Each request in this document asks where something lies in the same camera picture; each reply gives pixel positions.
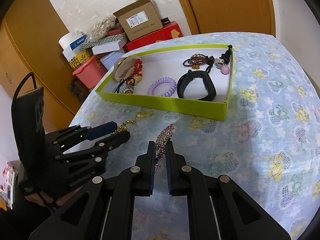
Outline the person's left hand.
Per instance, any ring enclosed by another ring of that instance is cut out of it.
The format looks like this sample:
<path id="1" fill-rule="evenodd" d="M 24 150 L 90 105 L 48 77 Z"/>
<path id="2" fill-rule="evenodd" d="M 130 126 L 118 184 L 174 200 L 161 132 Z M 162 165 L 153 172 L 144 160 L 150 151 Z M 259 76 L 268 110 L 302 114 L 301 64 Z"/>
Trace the person's left hand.
<path id="1" fill-rule="evenodd" d="M 72 196 L 74 196 L 81 188 L 82 187 L 79 187 L 74 191 L 64 195 L 63 197 L 58 198 L 57 200 L 54 200 L 53 198 L 49 197 L 43 192 L 41 193 L 41 196 L 43 197 L 43 199 L 40 197 L 40 194 L 31 194 L 31 195 L 25 196 L 24 198 L 27 201 L 36 203 L 40 206 L 45 206 L 44 200 L 50 204 L 56 203 L 58 206 L 63 206 L 63 204 L 65 204 L 65 202 L 67 202 Z"/>

